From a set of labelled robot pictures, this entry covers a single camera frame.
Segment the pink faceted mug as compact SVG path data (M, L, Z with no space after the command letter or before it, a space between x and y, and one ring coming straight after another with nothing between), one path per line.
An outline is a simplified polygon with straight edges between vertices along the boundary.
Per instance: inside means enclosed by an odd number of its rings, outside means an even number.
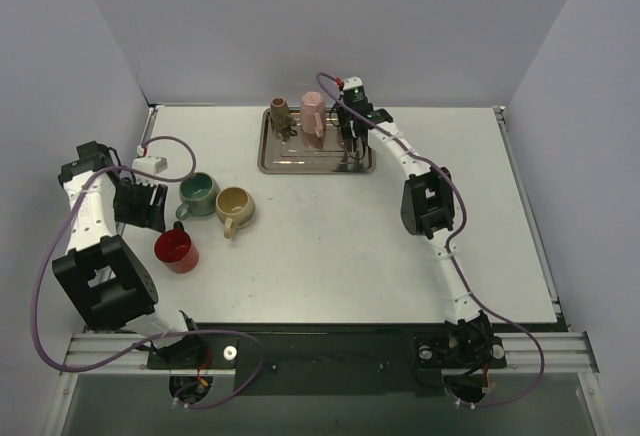
M311 147L323 149L326 131L326 104L319 92L309 91L301 98L300 128Z

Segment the red mug black handle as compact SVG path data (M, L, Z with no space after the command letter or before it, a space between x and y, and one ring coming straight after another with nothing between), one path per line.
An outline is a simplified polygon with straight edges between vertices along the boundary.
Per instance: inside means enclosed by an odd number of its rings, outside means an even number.
M176 274L190 272L199 263L199 251L181 221L176 221L157 238L154 255Z

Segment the teal green round mug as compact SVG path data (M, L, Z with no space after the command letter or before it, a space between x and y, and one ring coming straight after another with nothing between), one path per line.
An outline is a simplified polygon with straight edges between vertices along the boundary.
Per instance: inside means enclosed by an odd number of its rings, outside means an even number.
M220 188L215 179L203 172L196 172L179 185L181 204L175 210L180 221L190 217L212 215L216 210L216 198Z

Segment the brown small mug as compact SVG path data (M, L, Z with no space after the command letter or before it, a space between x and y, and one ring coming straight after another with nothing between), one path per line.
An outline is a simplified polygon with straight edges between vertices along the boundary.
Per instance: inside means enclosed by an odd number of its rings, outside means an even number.
M285 141L297 135L296 122L284 98L276 97L271 101L269 116L271 126L281 140Z

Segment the beige round mug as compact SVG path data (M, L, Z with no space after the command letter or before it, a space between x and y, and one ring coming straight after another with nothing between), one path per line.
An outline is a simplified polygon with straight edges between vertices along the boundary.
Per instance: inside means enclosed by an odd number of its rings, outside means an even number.
M241 187L228 187L216 197L216 215L223 224L225 239L232 239L239 229L249 226L255 215L255 201Z

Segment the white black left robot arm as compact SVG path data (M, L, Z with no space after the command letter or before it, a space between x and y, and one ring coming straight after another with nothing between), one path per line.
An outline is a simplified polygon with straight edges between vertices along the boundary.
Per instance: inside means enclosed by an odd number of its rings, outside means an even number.
M77 154L58 175L71 216L67 248L52 262L56 280L89 329L135 332L162 361L197 366L206 344L194 321L185 317L174 328L159 315L151 274L117 231L124 224L165 233L165 159L141 156L127 169L113 148L96 141Z

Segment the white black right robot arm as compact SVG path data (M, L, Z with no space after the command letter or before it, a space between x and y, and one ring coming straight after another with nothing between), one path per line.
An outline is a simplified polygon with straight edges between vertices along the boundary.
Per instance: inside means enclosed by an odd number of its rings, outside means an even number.
M471 297L471 291L455 268L447 238L454 233L455 201L451 176L436 169L404 138L384 109L358 117L344 103L336 103L340 129L359 139L401 168L405 181L400 216L407 232L428 247L431 267L442 300L448 339L444 349L429 350L458 367L478 366L492 356L493 331L487 315Z

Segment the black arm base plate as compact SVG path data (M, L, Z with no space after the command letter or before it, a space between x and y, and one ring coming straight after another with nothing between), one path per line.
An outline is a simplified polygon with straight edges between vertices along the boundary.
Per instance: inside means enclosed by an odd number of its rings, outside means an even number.
M202 323L192 348L149 354L152 370L232 370L247 396L440 396L444 371L474 384L506 367L491 331L441 324Z

